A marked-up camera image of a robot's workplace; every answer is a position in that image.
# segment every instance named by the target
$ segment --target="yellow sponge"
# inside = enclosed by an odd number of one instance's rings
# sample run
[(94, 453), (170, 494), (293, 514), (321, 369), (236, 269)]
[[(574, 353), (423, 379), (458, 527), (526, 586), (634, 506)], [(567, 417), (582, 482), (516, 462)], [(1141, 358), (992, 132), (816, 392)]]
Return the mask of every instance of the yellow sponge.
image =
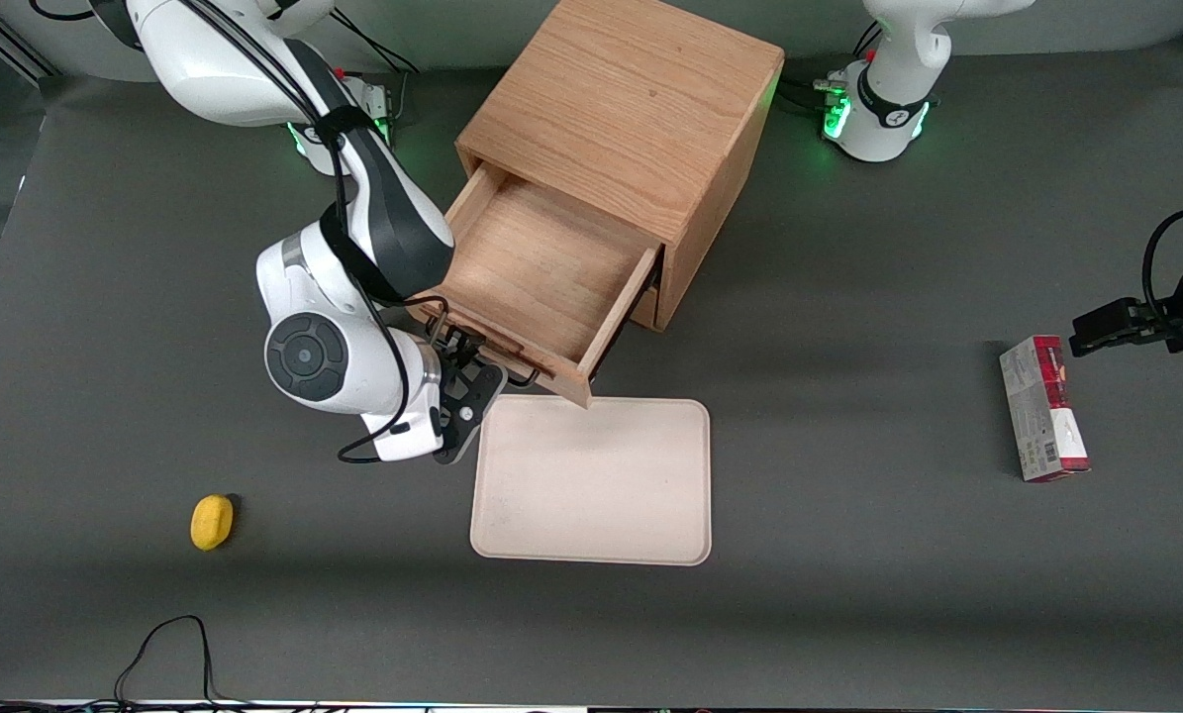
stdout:
[(196, 505), (192, 514), (192, 542), (199, 550), (209, 551), (226, 542), (234, 520), (234, 505), (225, 495), (209, 495)]

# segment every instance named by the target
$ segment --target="red and white box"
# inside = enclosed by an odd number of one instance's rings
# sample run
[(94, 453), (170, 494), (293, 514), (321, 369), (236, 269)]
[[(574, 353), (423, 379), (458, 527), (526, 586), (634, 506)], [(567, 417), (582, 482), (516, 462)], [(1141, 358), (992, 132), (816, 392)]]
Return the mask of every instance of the red and white box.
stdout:
[(1046, 484), (1092, 469), (1066, 398), (1061, 337), (1033, 337), (1000, 356), (1022, 479)]

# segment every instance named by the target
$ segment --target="wooden drawer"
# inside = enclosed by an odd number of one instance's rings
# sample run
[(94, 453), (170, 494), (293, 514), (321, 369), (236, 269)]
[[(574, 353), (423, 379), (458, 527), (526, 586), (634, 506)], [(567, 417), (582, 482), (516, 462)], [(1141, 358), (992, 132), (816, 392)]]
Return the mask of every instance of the wooden drawer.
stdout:
[(451, 303), (447, 322), (483, 333), (484, 356), (518, 378), (537, 370), (537, 383), (589, 406), (600, 361), (652, 287), (658, 240), (486, 162), (446, 220), (454, 261), (428, 294)]

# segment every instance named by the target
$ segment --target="black cable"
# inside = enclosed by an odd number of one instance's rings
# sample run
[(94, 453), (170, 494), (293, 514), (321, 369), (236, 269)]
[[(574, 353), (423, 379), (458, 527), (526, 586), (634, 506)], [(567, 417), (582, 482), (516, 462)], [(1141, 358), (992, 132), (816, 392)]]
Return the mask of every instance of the black cable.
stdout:
[(508, 374), (508, 383), (513, 384), (516, 388), (529, 388), (534, 385), (534, 382), (537, 382), (537, 369), (534, 369), (529, 378), (524, 381), (511, 378), (511, 371)]
[(873, 41), (877, 41), (877, 38), (880, 37), (881, 37), (881, 27), (877, 26), (877, 32), (872, 33), (872, 37), (868, 38), (868, 41), (866, 41), (864, 46), (860, 46), (858, 52), (854, 53), (854, 56), (856, 56), (856, 58), (862, 58), (862, 54), (867, 53), (867, 51), (871, 50)]
[(66, 13), (52, 13), (50, 12), (50, 9), (43, 9), (39, 5), (39, 0), (28, 0), (28, 5), (33, 6), (35, 14), (39, 14), (43, 18), (58, 20), (60, 22), (75, 22), (76, 20), (88, 20), (89, 18), (93, 17), (92, 9), (85, 9), (84, 13), (66, 14)]
[(407, 299), (407, 302), (401, 302), (401, 306), (414, 307), (416, 304), (428, 304), (429, 302), (437, 302), (438, 304), (440, 304), (442, 312), (451, 312), (451, 303), (446, 302), (446, 298), (441, 297), (440, 294), (420, 297), (419, 299)]
[(375, 53), (380, 54), (388, 63), (388, 66), (393, 69), (393, 71), (395, 72), (402, 71), (397, 67), (396, 64), (393, 63), (393, 59), (396, 59), (399, 63), (406, 64), (407, 67), (411, 67), (411, 71), (420, 73), (420, 69), (415, 67), (415, 64), (411, 63), (409, 59), (405, 58), (401, 54), (397, 54), (393, 50), (389, 50), (388, 46), (381, 45), (379, 41), (375, 41), (373, 38), (367, 35), (367, 33), (361, 31), (361, 27), (357, 27), (357, 22), (353, 21), (353, 19), (349, 15), (347, 15), (345, 12), (343, 12), (343, 9), (340, 8), (332, 9), (331, 19), (337, 20), (337, 22), (341, 22), (343, 27), (348, 28), (348, 31), (355, 33), (357, 37), (361, 37), (361, 40), (366, 41), (367, 45), (370, 45), (370, 48), (375, 50)]
[(196, 623), (196, 627), (199, 628), (199, 642), (203, 646), (203, 699), (207, 700), (208, 704), (215, 704), (218, 698), (224, 698), (220, 693), (216, 693), (216, 686), (214, 686), (214, 681), (212, 681), (212, 649), (208, 647), (208, 633), (205, 629), (203, 620), (196, 617), (194, 614), (183, 614), (180, 615), (180, 617), (166, 618), (164, 622), (160, 622), (151, 629), (151, 631), (148, 631), (148, 635), (143, 639), (143, 644), (137, 647), (137, 654), (135, 654), (134, 660), (129, 662), (129, 667), (124, 667), (124, 670), (119, 673), (119, 676), (116, 676), (116, 682), (112, 682), (112, 699), (122, 701), (122, 704), (124, 700), (129, 700), (124, 698), (124, 682), (129, 680), (129, 675), (134, 673), (134, 668), (142, 662), (143, 655), (147, 654), (147, 647), (150, 646), (153, 637), (155, 637), (156, 633), (160, 633), (162, 628), (176, 622), (185, 622), (185, 620), (190, 620)]
[[(323, 118), (321, 117), (318, 109), (316, 109), (316, 106), (313, 105), (313, 101), (310, 99), (310, 96), (305, 93), (305, 90), (303, 90), (303, 87), (299, 84), (297, 84), (296, 78), (291, 77), (291, 72), (289, 72), (287, 67), (284, 67), (283, 64), (280, 64), (277, 58), (273, 58), (273, 56), (271, 56), (269, 51), (264, 48), (264, 46), (260, 46), (260, 44), (258, 44), (254, 39), (252, 39), (252, 37), (246, 32), (246, 30), (243, 28), (243, 26), (239, 26), (239, 24), (234, 21), (234, 19), (231, 19), (228, 14), (222, 13), (220, 9), (218, 9), (216, 6), (211, 2), (211, 0), (180, 0), (180, 1), (182, 1), (183, 5), (187, 5), (188, 8), (192, 9), (192, 12), (194, 12), (194, 14), (196, 14), (199, 18), (208, 22), (208, 26), (215, 28), (216, 32), (226, 37), (226, 40), (228, 40), (230, 44), (233, 45), (234, 48), (239, 51), (239, 53), (243, 53), (244, 58), (247, 58), (248, 60), (251, 60), (251, 63), (256, 64), (256, 66), (260, 69), (261, 73), (264, 73), (266, 78), (270, 78), (270, 80), (274, 83), (274, 85), (278, 86), (284, 95), (287, 96), (289, 101), (292, 101), (292, 104), (296, 105), (302, 114), (305, 114), (306, 122), (311, 123), (311, 125), (315, 125), (321, 121), (321, 118)], [(225, 22), (226, 26), (230, 27), (230, 32), (226, 32), (225, 28), (221, 27), (221, 22)], [(251, 45), (251, 50), (248, 50), (247, 46), (243, 46), (243, 44), (239, 43), (239, 38), (243, 38), (243, 40), (247, 41), (247, 44)], [(265, 59), (265, 63), (260, 63), (260, 60), (257, 60), (254, 51), (257, 54), (260, 54), (261, 58)], [(377, 134), (380, 131), (377, 127), (370, 127), (370, 130), (377, 131)], [(328, 149), (328, 154), (331, 156), (332, 173), (335, 174), (334, 175), (335, 189), (337, 189), (337, 201), (335, 202), (335, 208), (337, 208), (337, 220), (341, 221), (342, 229), (348, 233), (349, 231), (349, 216), (347, 212), (348, 200), (345, 192), (345, 180), (343, 179), (343, 167), (341, 163), (341, 149), (338, 149), (337, 142), (334, 141), (324, 142), (324, 147)], [(351, 442), (349, 446), (343, 447), (341, 451), (337, 452), (337, 459), (341, 461), (345, 461), (345, 464), (351, 464), (351, 465), (379, 464), (379, 461), (381, 461), (380, 458), (353, 458), (347, 454), (350, 451), (355, 451), (355, 448), (360, 447), (362, 443), (374, 441), (375, 437), (380, 437), (381, 435), (387, 433), (388, 429), (390, 429), (393, 424), (397, 423), (397, 420), (400, 420), (401, 416), (406, 414), (407, 401), (409, 401), (409, 378), (407, 378), (406, 375), (406, 368), (402, 362), (401, 350), (397, 348), (396, 339), (393, 338), (393, 335), (389, 332), (388, 325), (384, 324), (384, 320), (382, 319), (380, 312), (375, 310), (374, 303), (370, 302), (369, 296), (357, 283), (355, 276), (349, 274), (348, 277), (351, 284), (355, 286), (355, 290), (357, 290), (357, 293), (361, 294), (361, 298), (363, 298), (363, 302), (367, 304), (367, 311), (370, 313), (370, 317), (373, 317), (373, 320), (375, 320), (375, 325), (383, 335), (384, 342), (388, 343), (389, 351), (393, 355), (393, 362), (395, 362), (395, 364), (397, 365), (397, 378), (400, 380), (402, 385), (402, 401), (400, 409), (397, 409), (396, 414), (393, 415), (392, 419), (389, 419), (388, 423), (384, 423), (383, 428), (376, 429), (374, 433), (368, 434), (367, 437), (360, 439), (360, 441)]]
[(1153, 229), (1153, 234), (1150, 235), (1150, 242), (1146, 244), (1146, 252), (1142, 258), (1142, 292), (1146, 303), (1150, 305), (1150, 310), (1153, 311), (1153, 319), (1158, 322), (1158, 325), (1168, 335), (1170, 335), (1171, 342), (1178, 342), (1183, 344), (1183, 326), (1177, 325), (1174, 328), (1171, 320), (1168, 319), (1168, 313), (1164, 311), (1164, 306), (1153, 297), (1153, 253), (1158, 248), (1158, 241), (1162, 236), (1166, 234), (1168, 228), (1174, 226), (1176, 222), (1183, 220), (1183, 210), (1175, 212), (1172, 215), (1166, 216), (1164, 221), (1158, 222), (1158, 227)]
[(877, 20), (872, 20), (872, 24), (865, 28), (864, 34), (859, 35), (859, 41), (854, 44), (854, 50), (851, 51), (851, 54), (856, 56), (858, 58), (859, 53), (864, 51), (865, 46), (867, 46), (865, 40), (867, 40), (867, 44), (872, 44), (879, 34), (881, 34), (881, 26), (877, 22)]
[(342, 26), (344, 26), (345, 28), (348, 28), (348, 31), (350, 31), (351, 33), (355, 33), (355, 34), (357, 34), (357, 35), (362, 37), (362, 38), (363, 38), (363, 39), (364, 39), (364, 40), (367, 41), (367, 45), (370, 45), (370, 48), (373, 48), (373, 50), (374, 50), (374, 52), (375, 52), (375, 53), (377, 53), (377, 54), (380, 56), (380, 58), (381, 58), (381, 59), (384, 59), (384, 63), (388, 63), (388, 67), (389, 67), (389, 69), (392, 69), (392, 70), (393, 70), (393, 71), (395, 71), (395, 72), (400, 72), (400, 71), (402, 71), (402, 70), (401, 70), (400, 67), (397, 67), (397, 64), (393, 63), (393, 59), (392, 59), (392, 58), (389, 58), (389, 56), (388, 56), (388, 54), (386, 54), (386, 53), (383, 53), (382, 51), (380, 51), (380, 50), (377, 48), (377, 46), (375, 46), (375, 45), (370, 44), (370, 39), (369, 39), (369, 38), (367, 38), (367, 37), (364, 37), (364, 35), (361, 35), (361, 30), (360, 30), (360, 28), (357, 28), (356, 26), (353, 26), (353, 24), (350, 24), (349, 21), (347, 21), (347, 20), (343, 20), (343, 19), (338, 18), (338, 17), (337, 17), (337, 13), (335, 13), (335, 9), (332, 9), (332, 12), (331, 12), (331, 15), (330, 15), (330, 17), (331, 17), (331, 19), (334, 19), (334, 20), (337, 20), (337, 22), (341, 22), (341, 24), (342, 24)]
[[(349, 279), (353, 281), (353, 284), (355, 284), (355, 289), (357, 289), (357, 292), (361, 292), (361, 285), (357, 284), (355, 277), (349, 276)], [(366, 443), (373, 442), (375, 441), (375, 439), (388, 433), (388, 429), (393, 428), (393, 424), (396, 424), (397, 420), (400, 420), (401, 416), (406, 415), (406, 402), (411, 397), (411, 384), (409, 380), (406, 378), (406, 365), (402, 363), (402, 352), (397, 351), (397, 343), (395, 342), (395, 339), (393, 339), (393, 335), (389, 333), (388, 325), (384, 324), (383, 317), (380, 316), (380, 311), (375, 310), (375, 304), (370, 302), (370, 298), (368, 298), (366, 293), (363, 293), (363, 302), (367, 304), (367, 311), (370, 313), (370, 319), (375, 320), (375, 325), (377, 325), (381, 333), (384, 335), (384, 342), (388, 343), (388, 349), (393, 352), (393, 362), (395, 362), (397, 367), (397, 378), (402, 382), (402, 403), (400, 409), (397, 409), (396, 414), (393, 414), (393, 417), (388, 420), (388, 423), (384, 423), (383, 426), (381, 426), (381, 428), (375, 429), (373, 433), (366, 434), (364, 436), (357, 439), (357, 441), (351, 442), (349, 446), (343, 447), (341, 451), (337, 451), (337, 459), (342, 461), (342, 464), (350, 464), (351, 466), (379, 464), (381, 461), (381, 458), (379, 458), (377, 455), (355, 458), (353, 455), (347, 455), (347, 454), (350, 451), (356, 451), (357, 448), (366, 446)]]

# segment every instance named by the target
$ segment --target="wooden cabinet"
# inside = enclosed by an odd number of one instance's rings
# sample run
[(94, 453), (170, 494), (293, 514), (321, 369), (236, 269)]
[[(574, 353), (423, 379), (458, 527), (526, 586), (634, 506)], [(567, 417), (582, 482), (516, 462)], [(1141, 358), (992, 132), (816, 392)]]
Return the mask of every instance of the wooden cabinet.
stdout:
[(588, 406), (622, 322), (670, 324), (749, 176), (783, 63), (658, 0), (561, 0), (455, 142), (470, 180), (433, 290), (450, 322)]

